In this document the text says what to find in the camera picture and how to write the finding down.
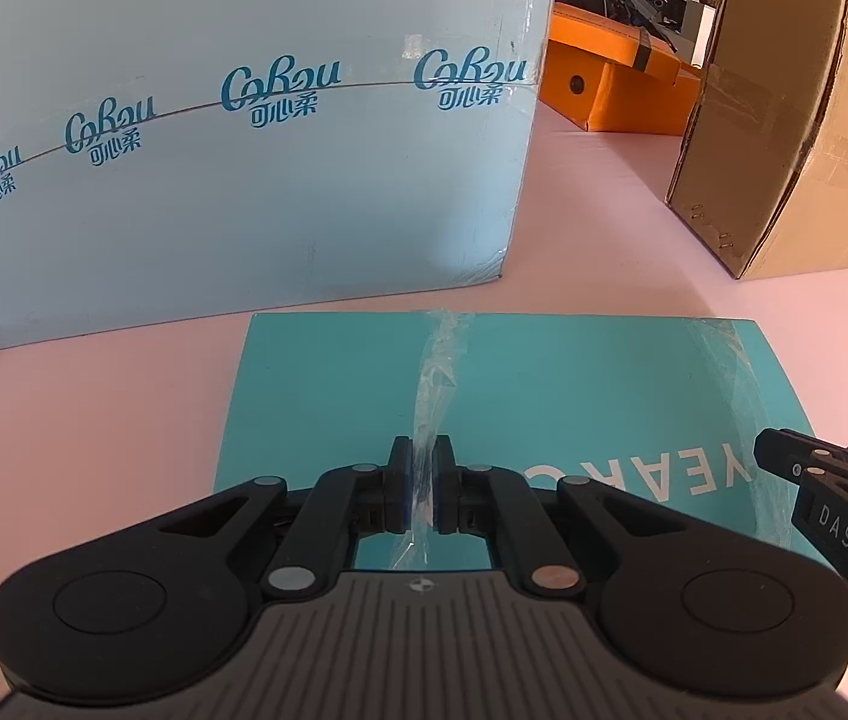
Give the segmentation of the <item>clear plastic wrap strip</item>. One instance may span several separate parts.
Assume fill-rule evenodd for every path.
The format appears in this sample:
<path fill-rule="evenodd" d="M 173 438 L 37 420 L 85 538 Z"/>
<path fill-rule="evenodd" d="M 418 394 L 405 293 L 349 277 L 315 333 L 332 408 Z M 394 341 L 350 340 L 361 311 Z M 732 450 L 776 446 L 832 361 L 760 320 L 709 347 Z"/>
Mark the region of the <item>clear plastic wrap strip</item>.
<path fill-rule="evenodd" d="M 472 314 L 440 309 L 427 314 L 432 322 L 417 379 L 412 421 L 412 457 L 409 465 L 410 504 L 406 531 L 391 550 L 389 567 L 419 571 L 430 564 L 430 537 L 435 527 L 433 460 L 438 429 L 458 390 L 458 361 L 466 355 Z"/>

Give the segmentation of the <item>brown cardboard box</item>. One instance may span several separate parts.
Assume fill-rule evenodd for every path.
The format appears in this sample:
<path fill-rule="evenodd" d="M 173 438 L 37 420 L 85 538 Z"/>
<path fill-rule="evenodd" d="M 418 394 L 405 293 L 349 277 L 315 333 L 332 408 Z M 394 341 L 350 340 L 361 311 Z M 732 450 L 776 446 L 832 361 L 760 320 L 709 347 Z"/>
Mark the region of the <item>brown cardboard box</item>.
<path fill-rule="evenodd" d="M 666 203 L 737 280 L 848 268 L 848 0 L 721 0 Z"/>

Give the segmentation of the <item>large light blue carton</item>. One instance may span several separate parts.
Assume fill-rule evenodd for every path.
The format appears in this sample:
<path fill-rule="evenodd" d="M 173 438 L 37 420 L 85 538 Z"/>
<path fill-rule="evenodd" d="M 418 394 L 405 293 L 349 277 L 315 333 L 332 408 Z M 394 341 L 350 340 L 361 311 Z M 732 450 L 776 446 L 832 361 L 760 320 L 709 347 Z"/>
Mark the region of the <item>large light blue carton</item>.
<path fill-rule="evenodd" d="M 552 0 L 0 0 L 0 349 L 504 268 Z"/>

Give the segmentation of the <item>orange box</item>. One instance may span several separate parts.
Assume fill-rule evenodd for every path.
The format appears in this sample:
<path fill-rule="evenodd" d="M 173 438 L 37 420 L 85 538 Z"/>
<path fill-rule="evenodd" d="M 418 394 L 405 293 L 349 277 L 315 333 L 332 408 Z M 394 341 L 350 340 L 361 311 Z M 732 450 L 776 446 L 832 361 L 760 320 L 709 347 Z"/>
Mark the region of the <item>orange box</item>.
<path fill-rule="evenodd" d="M 700 71 L 645 28 L 557 4 L 541 76 L 541 103 L 588 132 L 681 135 Z"/>

